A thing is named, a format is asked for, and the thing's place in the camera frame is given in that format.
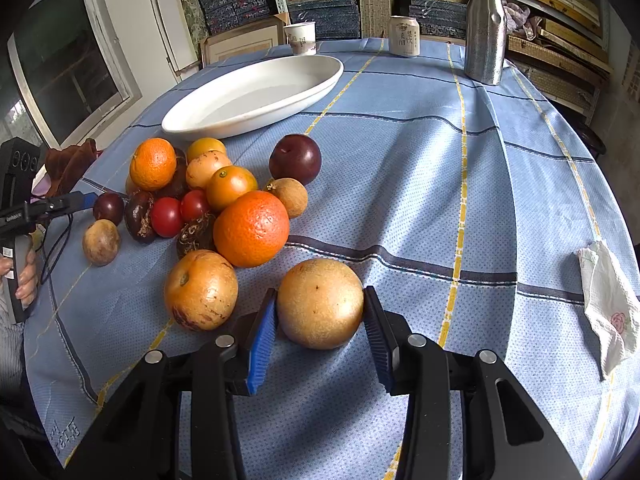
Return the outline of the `person's left hand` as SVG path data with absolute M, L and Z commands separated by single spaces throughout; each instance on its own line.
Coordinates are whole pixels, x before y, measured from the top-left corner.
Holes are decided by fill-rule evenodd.
M 21 300 L 24 310 L 36 299 L 37 289 L 36 253 L 31 249 L 26 256 L 24 269 L 18 278 L 18 287 L 15 293 L 15 297 Z

